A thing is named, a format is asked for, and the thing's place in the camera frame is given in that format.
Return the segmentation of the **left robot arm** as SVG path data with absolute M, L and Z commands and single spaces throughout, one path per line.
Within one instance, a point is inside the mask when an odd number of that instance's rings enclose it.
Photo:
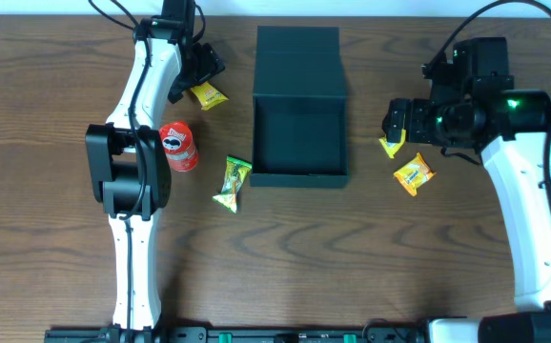
M 93 196 L 108 216 L 115 245 L 114 326 L 133 335 L 152 331 L 161 315 L 156 285 L 156 236 L 172 178 L 158 129 L 167 103 L 224 70 L 194 0 L 165 0 L 161 12 L 138 20 L 134 60 L 122 96 L 106 122 L 88 126 L 85 144 Z

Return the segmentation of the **red Pringles can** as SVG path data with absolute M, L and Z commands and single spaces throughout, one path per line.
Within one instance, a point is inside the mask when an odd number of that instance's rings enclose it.
M 159 130 L 170 167 L 177 172 L 189 172 L 198 164 L 198 150 L 190 127 L 184 121 L 162 126 Z

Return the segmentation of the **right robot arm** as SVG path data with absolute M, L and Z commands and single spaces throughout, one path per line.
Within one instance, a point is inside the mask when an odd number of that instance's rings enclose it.
M 551 342 L 551 100 L 519 90 L 502 37 L 460 41 L 422 69 L 426 99 L 394 99 L 382 143 L 437 146 L 484 167 L 496 189 L 514 263 L 516 311 L 431 319 L 424 342 Z

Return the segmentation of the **green snack packet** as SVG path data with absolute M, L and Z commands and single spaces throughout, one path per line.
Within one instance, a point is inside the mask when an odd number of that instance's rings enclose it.
M 226 158 L 223 186 L 221 192 L 213 196 L 213 201 L 222 205 L 230 212 L 237 213 L 237 194 L 252 168 L 253 166 L 251 163 L 236 157 L 228 156 Z

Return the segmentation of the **yellow orange snack packet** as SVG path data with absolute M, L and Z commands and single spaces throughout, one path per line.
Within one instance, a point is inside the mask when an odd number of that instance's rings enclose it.
M 203 111 L 208 111 L 214 106 L 217 106 L 229 100 L 229 98 L 224 93 L 219 91 L 208 81 L 198 86 L 192 87 L 191 92 L 197 98 Z

